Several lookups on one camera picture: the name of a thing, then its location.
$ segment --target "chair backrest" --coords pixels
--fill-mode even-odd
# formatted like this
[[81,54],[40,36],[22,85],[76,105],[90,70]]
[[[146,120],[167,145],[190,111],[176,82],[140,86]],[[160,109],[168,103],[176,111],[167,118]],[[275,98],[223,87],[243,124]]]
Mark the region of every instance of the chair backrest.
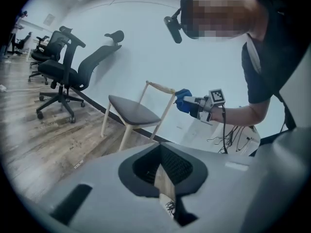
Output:
[[46,56],[54,55],[55,60],[58,61],[60,58],[60,52],[65,46],[65,43],[62,40],[68,42],[69,38],[64,36],[60,31],[54,31],[49,43],[44,49],[43,54]]
[[83,87],[77,88],[78,90],[84,90],[88,87],[94,68],[109,55],[121,48],[119,46],[101,46],[85,60],[81,62],[78,68],[78,75],[82,80]]
[[59,28],[59,31],[60,31],[60,32],[62,32],[62,31],[64,31],[64,30],[66,30],[68,33],[71,33],[71,31],[72,31],[72,29],[67,28],[67,27],[65,27],[65,26],[61,26],[61,27]]
[[164,92],[164,93],[167,93],[167,94],[171,94],[171,95],[172,95],[170,101],[168,102],[168,104],[167,104],[167,106],[166,106],[166,108],[165,108],[165,110],[164,110],[164,112],[163,112],[163,114],[162,114],[162,116],[161,116],[161,120],[163,120],[164,117],[166,116],[166,114],[168,113],[170,106],[171,106],[171,105],[173,104],[173,102],[174,102],[174,98],[175,98],[175,93],[176,93],[176,91],[175,91],[174,89],[170,89],[170,88],[167,88],[167,87],[162,86],[162,85],[160,85],[160,84],[153,83],[153,82],[150,82],[150,81],[146,80],[146,85],[145,85],[145,88],[144,88],[144,90],[142,91],[142,94],[141,94],[141,96],[140,96],[139,103],[141,103],[141,100],[142,100],[143,96],[145,95],[145,92],[146,92],[147,87],[148,87],[149,85],[152,86],[152,87],[154,87],[155,89],[157,89],[157,90],[159,90],[159,91],[162,91],[162,92]]
[[117,46],[118,43],[124,39],[124,33],[122,30],[115,31],[114,33],[106,33],[105,36],[110,37],[113,40],[115,46]]
[[22,50],[22,49],[24,48],[24,46],[25,46],[25,43],[26,43],[26,42],[29,40],[29,38],[31,37],[31,34],[32,34],[32,32],[29,32],[28,35],[27,35],[24,39],[20,40],[19,43],[15,44],[15,46],[16,46],[18,49]]

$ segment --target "mesh vent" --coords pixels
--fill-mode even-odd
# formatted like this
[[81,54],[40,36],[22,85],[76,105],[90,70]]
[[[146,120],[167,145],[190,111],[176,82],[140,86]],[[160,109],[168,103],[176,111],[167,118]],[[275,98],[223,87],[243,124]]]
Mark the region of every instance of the mesh vent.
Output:
[[160,151],[158,148],[150,151],[133,163],[134,173],[149,184],[155,183],[156,171],[160,166]]
[[189,161],[163,146],[161,146],[161,164],[174,185],[189,177],[193,170]]
[[162,165],[174,185],[192,173],[191,163],[164,146],[159,146],[133,163],[134,173],[149,184],[155,183],[156,171]]

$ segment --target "office chair headrest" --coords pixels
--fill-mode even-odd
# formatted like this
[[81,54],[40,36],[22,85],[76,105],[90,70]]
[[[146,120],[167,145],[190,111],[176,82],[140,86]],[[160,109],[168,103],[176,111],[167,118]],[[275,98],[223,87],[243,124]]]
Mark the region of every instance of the office chair headrest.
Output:
[[72,29],[67,28],[67,27],[65,27],[65,26],[61,26],[61,27],[59,28],[59,31],[60,31],[60,32],[62,32],[62,31],[64,31],[64,30],[66,30],[68,33],[71,33],[71,31],[72,31]]
[[124,33],[122,30],[115,31],[114,33],[106,33],[105,36],[110,37],[116,44],[124,39]]

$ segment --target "hand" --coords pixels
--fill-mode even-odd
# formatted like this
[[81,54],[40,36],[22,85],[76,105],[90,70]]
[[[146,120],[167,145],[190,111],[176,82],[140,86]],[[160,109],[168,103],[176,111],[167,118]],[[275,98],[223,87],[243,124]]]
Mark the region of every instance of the hand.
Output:
[[175,95],[177,99],[174,103],[176,104],[177,109],[180,110],[181,112],[189,113],[191,109],[191,104],[185,102],[184,97],[185,96],[192,97],[191,92],[187,89],[181,89],[180,91],[177,91]]

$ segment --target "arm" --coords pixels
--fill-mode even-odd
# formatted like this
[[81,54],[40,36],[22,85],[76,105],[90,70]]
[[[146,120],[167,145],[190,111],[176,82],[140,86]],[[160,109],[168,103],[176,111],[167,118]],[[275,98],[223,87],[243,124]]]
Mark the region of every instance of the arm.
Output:
[[[264,120],[269,108],[270,99],[260,102],[249,104],[241,108],[225,109],[226,124],[232,124],[236,126],[252,126],[258,124]],[[211,120],[217,122],[224,122],[221,107],[214,107],[211,110]]]

